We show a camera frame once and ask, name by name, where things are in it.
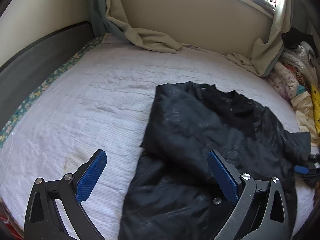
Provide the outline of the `black padded jacket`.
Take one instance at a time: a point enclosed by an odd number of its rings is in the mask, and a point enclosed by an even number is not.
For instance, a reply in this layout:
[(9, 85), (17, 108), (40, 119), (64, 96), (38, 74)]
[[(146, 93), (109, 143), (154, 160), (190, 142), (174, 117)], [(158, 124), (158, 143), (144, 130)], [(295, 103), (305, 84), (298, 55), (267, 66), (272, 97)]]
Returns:
[(293, 228), (293, 168), (306, 165), (310, 140), (235, 91), (192, 82), (157, 86), (119, 239), (212, 239), (233, 209), (229, 201), (213, 202), (223, 194), (208, 167), (212, 150), (254, 179), (279, 178)]

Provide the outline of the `black garment on pile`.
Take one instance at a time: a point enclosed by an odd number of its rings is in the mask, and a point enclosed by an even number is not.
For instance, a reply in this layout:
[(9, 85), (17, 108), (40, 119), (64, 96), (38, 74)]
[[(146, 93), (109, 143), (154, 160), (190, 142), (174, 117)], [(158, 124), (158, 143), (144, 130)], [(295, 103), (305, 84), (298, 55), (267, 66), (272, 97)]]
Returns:
[(292, 27), (289, 32), (283, 33), (281, 35), (281, 38), (283, 39), (284, 46), (287, 49), (291, 49), (291, 50), (297, 49), (300, 42), (305, 41), (311, 46), (313, 50), (316, 50), (316, 45), (315, 45), (313, 36), (310, 34), (302, 33), (296, 28)]

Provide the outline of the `dark grey bed headboard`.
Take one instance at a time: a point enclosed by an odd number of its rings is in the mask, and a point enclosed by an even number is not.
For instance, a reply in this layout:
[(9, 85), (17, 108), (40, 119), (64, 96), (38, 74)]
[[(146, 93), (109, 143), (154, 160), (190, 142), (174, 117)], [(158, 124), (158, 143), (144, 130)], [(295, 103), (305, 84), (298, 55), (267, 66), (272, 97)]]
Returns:
[(3, 64), (1, 127), (31, 92), (93, 38), (89, 22), (76, 23), (31, 43)]

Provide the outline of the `yellow patterned pillow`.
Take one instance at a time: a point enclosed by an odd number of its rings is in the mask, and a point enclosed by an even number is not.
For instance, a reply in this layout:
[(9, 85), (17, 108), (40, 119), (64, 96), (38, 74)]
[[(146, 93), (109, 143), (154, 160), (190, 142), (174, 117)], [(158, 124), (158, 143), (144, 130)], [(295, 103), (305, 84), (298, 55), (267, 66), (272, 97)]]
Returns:
[(320, 133), (320, 96), (319, 96), (319, 90), (315, 85), (311, 85), (311, 99), (313, 103), (313, 114), (314, 114), (314, 120), (315, 120), (315, 129), (316, 134), (319, 137)]

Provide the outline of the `floral green mattress edge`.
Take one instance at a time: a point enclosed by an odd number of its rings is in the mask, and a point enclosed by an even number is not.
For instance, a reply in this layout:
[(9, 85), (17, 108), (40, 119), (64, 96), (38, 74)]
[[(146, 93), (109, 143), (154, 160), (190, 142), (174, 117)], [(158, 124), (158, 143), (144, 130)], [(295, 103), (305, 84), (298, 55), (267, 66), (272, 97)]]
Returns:
[(103, 41), (103, 36), (96, 37), (85, 44), (76, 54), (74, 54), (67, 62), (65, 62), (62, 66), (57, 68), (57, 70), (53, 71), (44, 81), (41, 83), (35, 90), (33, 90), (17, 107), (14, 111), (13, 115), (9, 118), (9, 120), (5, 123), (3, 128), (1, 129), (1, 148), (3, 148), (3, 144), (7, 140), (8, 136), (18, 124), (18, 122), (23, 118), (25, 113), (30, 109), (30, 107), (35, 103), (35, 101), (49, 88), (49, 86), (57, 80), (63, 73), (67, 72), (74, 65), (76, 65), (80, 59), (90, 50), (94, 49), (98, 45), (100, 45)]

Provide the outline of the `beige curtain right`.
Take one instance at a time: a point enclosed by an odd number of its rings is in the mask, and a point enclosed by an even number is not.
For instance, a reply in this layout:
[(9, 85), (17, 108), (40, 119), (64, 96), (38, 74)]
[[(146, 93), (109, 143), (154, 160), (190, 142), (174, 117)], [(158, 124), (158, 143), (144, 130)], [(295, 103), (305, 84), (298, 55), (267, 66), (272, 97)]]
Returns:
[(226, 59), (259, 77), (266, 77), (274, 68), (283, 49), (282, 34), (287, 33), (292, 23), (292, 0), (277, 0), (268, 41), (257, 39), (248, 58), (229, 53)]

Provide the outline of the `cream towel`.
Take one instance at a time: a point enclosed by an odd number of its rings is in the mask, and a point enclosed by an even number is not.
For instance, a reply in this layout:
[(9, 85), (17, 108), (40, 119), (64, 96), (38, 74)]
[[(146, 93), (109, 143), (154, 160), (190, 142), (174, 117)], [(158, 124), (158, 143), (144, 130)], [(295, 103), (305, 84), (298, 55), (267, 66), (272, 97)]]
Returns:
[(303, 92), (291, 100), (291, 105), (295, 111), (299, 130), (301, 132), (309, 132), (311, 142), (316, 144), (319, 137), (315, 128), (311, 95), (309, 92)]

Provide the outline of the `white quilted bed sheet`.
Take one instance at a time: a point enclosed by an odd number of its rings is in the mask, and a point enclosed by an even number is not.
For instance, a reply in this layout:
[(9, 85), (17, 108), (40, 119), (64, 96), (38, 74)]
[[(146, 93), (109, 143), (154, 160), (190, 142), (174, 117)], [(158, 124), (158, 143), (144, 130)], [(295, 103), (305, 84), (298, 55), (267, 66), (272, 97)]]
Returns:
[[(269, 108), (286, 131), (304, 133), (289, 104), (264, 79), (218, 53), (183, 47), (163, 54), (105, 37), (49, 86), (1, 148), (1, 197), (17, 224), (24, 230), (37, 178), (60, 180), (103, 150), (107, 165), (81, 205), (103, 239), (119, 239), (124, 200), (144, 151), (156, 88), (187, 82), (235, 91)], [(316, 210), (314, 187), (294, 175), (297, 215), (290, 239), (300, 236)], [(56, 204), (67, 232), (79, 239), (62, 202)]]

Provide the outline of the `pile of folded blankets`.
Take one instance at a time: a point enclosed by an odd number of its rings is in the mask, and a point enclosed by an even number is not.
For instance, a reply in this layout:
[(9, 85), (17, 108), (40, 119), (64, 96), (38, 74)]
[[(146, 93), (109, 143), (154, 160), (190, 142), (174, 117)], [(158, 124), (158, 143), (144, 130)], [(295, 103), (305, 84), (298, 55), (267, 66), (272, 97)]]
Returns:
[(302, 41), (296, 49), (284, 48), (267, 81), (286, 101), (319, 89), (319, 64), (310, 44)]

